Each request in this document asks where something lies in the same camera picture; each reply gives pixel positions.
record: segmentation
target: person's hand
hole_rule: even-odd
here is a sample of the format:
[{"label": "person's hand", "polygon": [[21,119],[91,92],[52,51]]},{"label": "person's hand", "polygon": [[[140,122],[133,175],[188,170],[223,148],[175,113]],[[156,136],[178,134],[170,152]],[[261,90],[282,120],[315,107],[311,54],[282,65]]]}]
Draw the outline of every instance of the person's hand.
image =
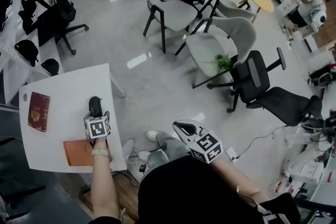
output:
[{"label": "person's hand", "polygon": [[106,138],[107,136],[97,138],[93,148],[96,150],[106,150],[107,149]]}]

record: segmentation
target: white sneaker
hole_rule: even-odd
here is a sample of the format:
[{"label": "white sneaker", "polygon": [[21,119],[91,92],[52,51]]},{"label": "white sneaker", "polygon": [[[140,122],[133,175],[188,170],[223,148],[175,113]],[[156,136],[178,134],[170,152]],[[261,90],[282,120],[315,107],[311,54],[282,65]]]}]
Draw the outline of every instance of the white sneaker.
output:
[{"label": "white sneaker", "polygon": [[145,135],[149,141],[156,142],[156,137],[158,134],[159,134],[158,131],[150,130],[150,131],[147,131]]},{"label": "white sneaker", "polygon": [[140,151],[138,153],[138,158],[139,160],[143,161],[143,162],[148,162],[148,157],[151,153],[149,151]]}]

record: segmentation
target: office desk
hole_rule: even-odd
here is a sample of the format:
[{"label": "office desk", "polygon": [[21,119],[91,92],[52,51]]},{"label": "office desk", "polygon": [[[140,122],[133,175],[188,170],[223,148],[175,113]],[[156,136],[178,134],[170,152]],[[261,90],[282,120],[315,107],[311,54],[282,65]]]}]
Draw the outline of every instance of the office desk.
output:
[{"label": "office desk", "polygon": [[[86,139],[83,118],[89,112],[89,99],[98,96],[102,99],[103,112],[110,111],[111,134],[107,138],[113,159],[110,167],[114,170],[126,170],[112,96],[112,87],[118,86],[111,76],[108,63],[22,86],[19,92],[20,125],[29,167],[50,172],[92,172],[91,166],[68,165],[63,141]],[[119,90],[117,94],[121,95],[122,90]],[[28,125],[32,92],[50,96],[46,132],[40,132]]]}]

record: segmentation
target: potted plant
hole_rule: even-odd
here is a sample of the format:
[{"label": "potted plant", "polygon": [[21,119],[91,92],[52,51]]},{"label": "potted plant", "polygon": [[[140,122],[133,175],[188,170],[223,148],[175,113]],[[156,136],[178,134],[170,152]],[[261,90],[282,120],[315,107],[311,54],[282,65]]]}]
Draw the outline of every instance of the potted plant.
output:
[{"label": "potted plant", "polygon": [[216,64],[220,71],[228,70],[231,67],[231,59],[228,55],[219,54],[215,60],[206,63]]}]

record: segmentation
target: gray chair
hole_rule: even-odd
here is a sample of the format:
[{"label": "gray chair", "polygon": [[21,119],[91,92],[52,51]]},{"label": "gray chair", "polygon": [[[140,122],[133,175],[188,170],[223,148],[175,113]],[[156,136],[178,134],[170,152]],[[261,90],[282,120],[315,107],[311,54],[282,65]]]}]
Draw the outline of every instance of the gray chair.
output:
[{"label": "gray chair", "polygon": [[143,35],[146,36],[153,19],[161,24],[162,50],[166,53],[165,28],[171,31],[181,31],[197,17],[198,10],[193,5],[181,0],[147,0],[147,6],[151,14],[148,18]]},{"label": "gray chair", "polygon": [[231,0],[216,0],[215,4],[212,4],[213,0],[209,0],[203,8],[200,10],[200,12],[204,11],[207,6],[211,6],[213,8],[213,11],[210,15],[217,16],[221,18],[235,18],[235,17],[243,17],[248,20],[253,20],[257,14],[250,12],[249,10],[242,9],[240,7],[237,7],[236,3],[234,3]]},{"label": "gray chair", "polygon": [[[207,22],[203,33],[197,33],[199,28]],[[219,41],[212,34],[208,33],[210,25],[214,25],[226,34],[228,34],[234,41],[238,55],[235,58],[233,65],[227,70],[219,70],[216,64],[209,64],[214,61],[218,55],[225,55],[225,44],[220,44]],[[249,55],[251,48],[256,41],[256,31],[253,24],[245,18],[208,18],[202,20],[199,25],[192,31],[179,48],[175,55],[178,55],[181,50],[188,46],[190,54],[199,67],[200,71],[209,77],[209,79],[193,85],[193,89],[219,77],[239,64],[243,63]]]}]

